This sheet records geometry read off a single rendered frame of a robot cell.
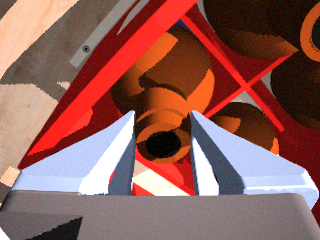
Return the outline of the orange bottle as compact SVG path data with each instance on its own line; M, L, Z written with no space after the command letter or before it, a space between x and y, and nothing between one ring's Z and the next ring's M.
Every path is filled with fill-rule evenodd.
M320 131L320 62L297 51L261 80L294 121Z
M320 0L198 0L196 6L242 56L273 60L301 51L320 62Z
M189 113L202 114L213 89L214 71L205 47L178 19L110 87L110 93L122 115L136 113L139 154L150 162L169 164L188 153Z
M263 111L246 91L208 119L218 127L279 156L275 131Z

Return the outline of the red crate with dividers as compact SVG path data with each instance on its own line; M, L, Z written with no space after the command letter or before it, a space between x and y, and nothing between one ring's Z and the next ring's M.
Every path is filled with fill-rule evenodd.
M320 227L320 131L294 121L261 81L292 54L256 60L232 51L202 16L197 1L137 0L96 46L17 168L22 170L122 117L109 88L180 18L203 43L213 66L213 94L202 115L209 118L246 91L275 131L279 156L306 169L318 189L319 197L311 212ZM135 159L190 196L195 195L190 149L174 163L157 164L144 159L136 147Z

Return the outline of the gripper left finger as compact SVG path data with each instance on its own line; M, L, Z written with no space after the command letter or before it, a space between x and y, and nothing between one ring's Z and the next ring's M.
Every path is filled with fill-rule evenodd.
M135 111L129 111L109 127L22 169L9 192L22 189L131 196L135 117Z

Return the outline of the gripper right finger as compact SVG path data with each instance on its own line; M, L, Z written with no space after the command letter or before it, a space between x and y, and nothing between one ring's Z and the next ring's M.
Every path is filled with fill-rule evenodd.
M190 119L195 195L293 192L313 207L319 192L306 169L218 127L197 111L190 112Z

